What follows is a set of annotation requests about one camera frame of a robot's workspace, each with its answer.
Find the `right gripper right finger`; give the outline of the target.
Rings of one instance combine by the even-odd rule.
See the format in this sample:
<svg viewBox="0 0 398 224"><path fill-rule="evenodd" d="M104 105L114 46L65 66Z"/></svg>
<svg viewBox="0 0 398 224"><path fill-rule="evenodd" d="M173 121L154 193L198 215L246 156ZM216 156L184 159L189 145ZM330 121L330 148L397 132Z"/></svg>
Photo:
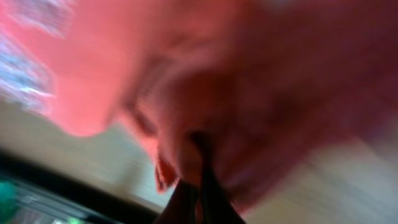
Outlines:
<svg viewBox="0 0 398 224"><path fill-rule="evenodd" d="M210 137L203 132L194 132L191 138L203 159L201 187L198 195L201 208L201 223L246 224L233 208L213 171L211 164L213 145Z"/></svg>

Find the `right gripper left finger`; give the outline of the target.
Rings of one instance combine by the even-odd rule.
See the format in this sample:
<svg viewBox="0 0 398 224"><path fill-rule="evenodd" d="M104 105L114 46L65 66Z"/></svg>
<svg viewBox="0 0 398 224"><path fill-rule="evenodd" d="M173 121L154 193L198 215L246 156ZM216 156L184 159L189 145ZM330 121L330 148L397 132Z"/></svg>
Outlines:
<svg viewBox="0 0 398 224"><path fill-rule="evenodd" d="M198 189L182 180L154 224L196 224Z"/></svg>

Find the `red orange polo shirt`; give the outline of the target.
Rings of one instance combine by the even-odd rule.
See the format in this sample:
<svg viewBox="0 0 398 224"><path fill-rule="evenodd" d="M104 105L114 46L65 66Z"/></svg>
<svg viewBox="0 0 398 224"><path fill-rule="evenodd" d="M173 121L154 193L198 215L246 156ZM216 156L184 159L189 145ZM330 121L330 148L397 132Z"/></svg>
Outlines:
<svg viewBox="0 0 398 224"><path fill-rule="evenodd" d="M200 184L209 141L243 212L397 118L397 2L2 1L1 94L77 136L124 123L161 192Z"/></svg>

